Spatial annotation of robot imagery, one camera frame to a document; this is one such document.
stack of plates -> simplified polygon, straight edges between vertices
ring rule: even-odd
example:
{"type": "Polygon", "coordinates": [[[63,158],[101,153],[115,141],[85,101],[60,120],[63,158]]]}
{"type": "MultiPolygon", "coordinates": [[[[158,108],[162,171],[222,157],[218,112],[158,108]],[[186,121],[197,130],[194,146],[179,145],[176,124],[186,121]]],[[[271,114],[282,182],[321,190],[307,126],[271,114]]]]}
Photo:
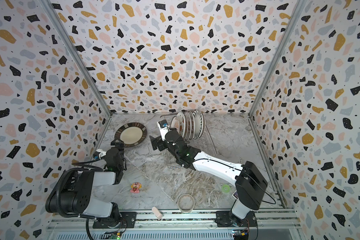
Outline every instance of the stack of plates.
{"type": "Polygon", "coordinates": [[[171,127],[176,128],[185,141],[202,137],[205,125],[204,114],[199,110],[180,112],[171,121],[171,127]]]}

terrazzo pattern wallpaper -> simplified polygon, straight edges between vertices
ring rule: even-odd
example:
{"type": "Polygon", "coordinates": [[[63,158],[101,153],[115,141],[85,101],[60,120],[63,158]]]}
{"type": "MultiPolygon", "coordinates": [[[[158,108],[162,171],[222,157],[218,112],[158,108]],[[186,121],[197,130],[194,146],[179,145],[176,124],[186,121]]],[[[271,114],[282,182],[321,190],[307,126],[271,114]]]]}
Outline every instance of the terrazzo pattern wallpaper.
{"type": "Polygon", "coordinates": [[[112,112],[248,112],[296,0],[53,0],[112,112]]]}
{"type": "Polygon", "coordinates": [[[45,201],[106,115],[37,1],[0,1],[0,239],[41,239],[45,201]]]}
{"type": "Polygon", "coordinates": [[[360,240],[360,0],[307,1],[253,119],[307,239],[360,240]]]}

beige eraser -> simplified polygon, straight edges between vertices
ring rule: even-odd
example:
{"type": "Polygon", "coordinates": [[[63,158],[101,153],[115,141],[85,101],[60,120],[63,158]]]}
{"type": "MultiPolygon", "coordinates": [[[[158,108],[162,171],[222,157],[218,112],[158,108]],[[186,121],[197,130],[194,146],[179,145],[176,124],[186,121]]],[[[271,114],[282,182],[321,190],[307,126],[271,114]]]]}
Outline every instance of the beige eraser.
{"type": "Polygon", "coordinates": [[[157,209],[157,207],[152,207],[152,212],[154,212],[158,220],[163,218],[163,214],[161,214],[161,212],[157,209]]]}

green round object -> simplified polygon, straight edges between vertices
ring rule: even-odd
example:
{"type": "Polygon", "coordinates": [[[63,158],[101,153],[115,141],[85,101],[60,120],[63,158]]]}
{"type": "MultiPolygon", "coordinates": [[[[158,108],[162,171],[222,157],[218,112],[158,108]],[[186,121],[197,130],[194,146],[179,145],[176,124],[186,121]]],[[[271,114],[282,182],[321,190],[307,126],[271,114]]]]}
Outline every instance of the green round object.
{"type": "Polygon", "coordinates": [[[231,192],[231,187],[228,184],[223,184],[221,186],[221,191],[223,193],[230,193],[231,192]]]}

pink toy figurine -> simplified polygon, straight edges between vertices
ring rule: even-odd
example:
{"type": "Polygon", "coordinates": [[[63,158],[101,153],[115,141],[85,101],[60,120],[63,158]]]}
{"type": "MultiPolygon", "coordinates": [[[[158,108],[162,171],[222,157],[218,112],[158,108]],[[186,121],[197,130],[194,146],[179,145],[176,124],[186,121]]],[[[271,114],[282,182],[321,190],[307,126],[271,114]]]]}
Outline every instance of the pink toy figurine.
{"type": "Polygon", "coordinates": [[[131,193],[139,193],[139,189],[141,188],[141,184],[139,182],[134,182],[132,185],[131,185],[131,193]]]}

